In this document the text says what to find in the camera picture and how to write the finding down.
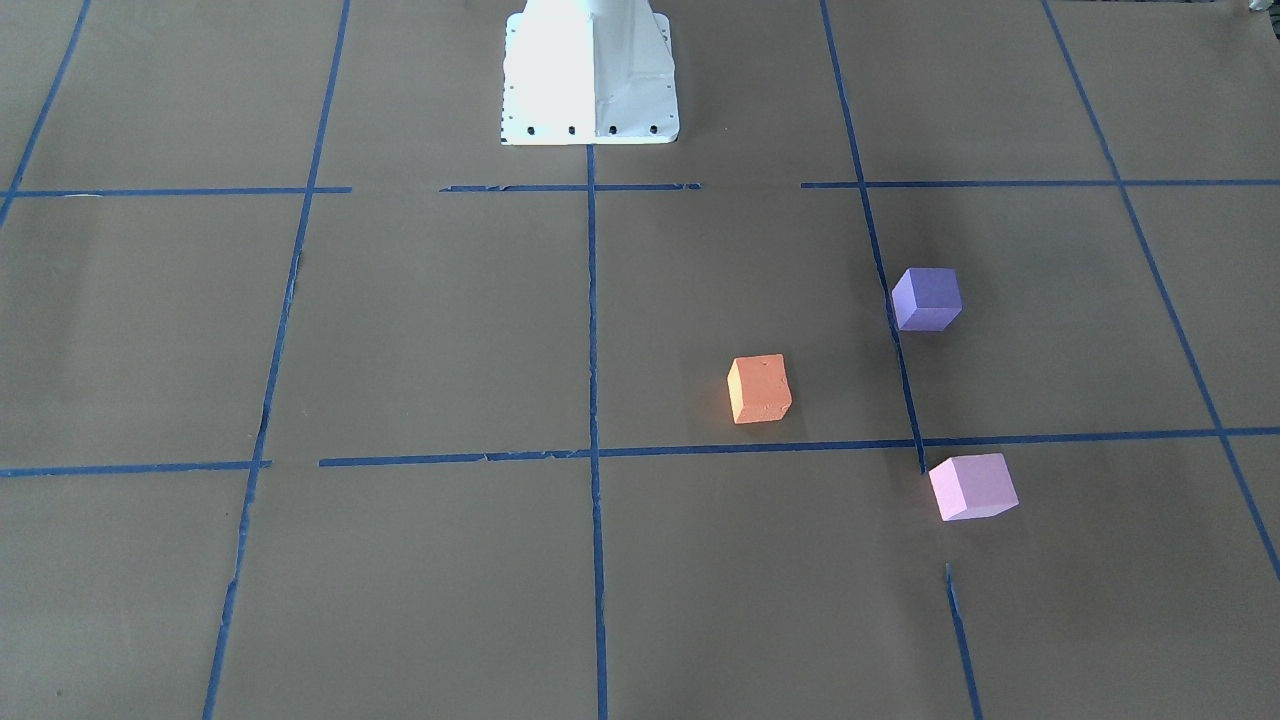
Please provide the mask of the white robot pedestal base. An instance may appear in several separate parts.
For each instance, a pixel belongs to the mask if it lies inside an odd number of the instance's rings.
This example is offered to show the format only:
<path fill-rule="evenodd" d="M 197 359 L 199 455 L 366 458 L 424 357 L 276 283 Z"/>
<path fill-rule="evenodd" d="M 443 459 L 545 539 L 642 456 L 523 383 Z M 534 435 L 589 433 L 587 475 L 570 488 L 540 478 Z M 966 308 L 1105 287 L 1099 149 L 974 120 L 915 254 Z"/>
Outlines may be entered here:
<path fill-rule="evenodd" d="M 672 28 L 649 1 L 527 1 L 504 41 L 504 146 L 677 141 Z"/>

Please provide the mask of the purple foam cube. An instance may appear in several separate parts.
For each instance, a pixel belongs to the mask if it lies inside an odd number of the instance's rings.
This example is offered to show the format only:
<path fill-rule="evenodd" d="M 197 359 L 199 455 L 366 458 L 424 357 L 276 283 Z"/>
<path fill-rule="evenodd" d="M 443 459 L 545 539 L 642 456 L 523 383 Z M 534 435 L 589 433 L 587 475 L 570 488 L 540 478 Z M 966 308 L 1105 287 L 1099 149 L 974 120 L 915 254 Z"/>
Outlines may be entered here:
<path fill-rule="evenodd" d="M 952 268 L 908 268 L 890 297 L 899 331 L 945 331 L 964 309 Z"/>

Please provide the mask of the pink foam cube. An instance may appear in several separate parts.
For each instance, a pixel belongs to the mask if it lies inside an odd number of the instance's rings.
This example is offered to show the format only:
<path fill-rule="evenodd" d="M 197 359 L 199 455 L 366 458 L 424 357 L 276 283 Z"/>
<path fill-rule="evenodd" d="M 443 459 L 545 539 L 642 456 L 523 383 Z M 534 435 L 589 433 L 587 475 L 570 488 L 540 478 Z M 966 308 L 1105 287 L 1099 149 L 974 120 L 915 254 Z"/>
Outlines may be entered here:
<path fill-rule="evenodd" d="M 948 457 L 928 478 L 943 521 L 993 518 L 1020 503 L 1004 454 Z"/>

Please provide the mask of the orange foam cube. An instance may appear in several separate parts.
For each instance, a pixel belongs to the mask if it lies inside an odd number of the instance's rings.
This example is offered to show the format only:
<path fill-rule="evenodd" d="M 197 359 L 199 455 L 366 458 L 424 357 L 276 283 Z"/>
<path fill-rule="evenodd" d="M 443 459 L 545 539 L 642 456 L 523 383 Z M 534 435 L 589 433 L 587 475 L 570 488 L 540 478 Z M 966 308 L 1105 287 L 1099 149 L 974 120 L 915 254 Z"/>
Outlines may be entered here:
<path fill-rule="evenodd" d="M 739 425 L 780 421 L 794 401 L 782 354 L 735 357 L 727 387 L 731 418 Z"/>

